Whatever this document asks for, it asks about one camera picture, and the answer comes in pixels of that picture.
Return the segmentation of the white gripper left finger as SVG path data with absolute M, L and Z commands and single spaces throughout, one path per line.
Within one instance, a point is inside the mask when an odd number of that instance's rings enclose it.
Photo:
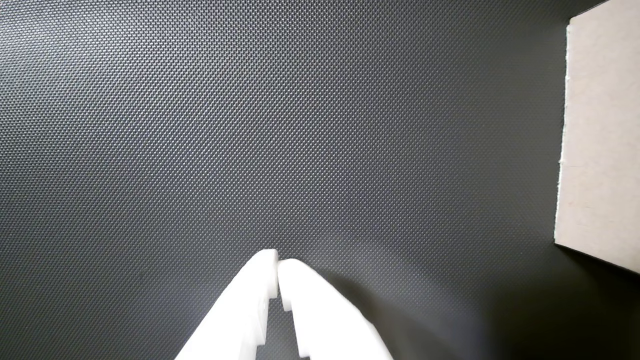
M 254 360 L 266 342 L 269 302 L 278 296 L 275 249 L 258 251 L 237 272 L 179 351 L 178 360 Z

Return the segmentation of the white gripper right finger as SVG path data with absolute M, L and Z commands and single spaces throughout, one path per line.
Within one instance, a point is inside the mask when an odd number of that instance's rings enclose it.
M 278 262 L 282 306 L 294 321 L 298 356 L 310 360 L 391 360 L 375 326 L 317 271 Z

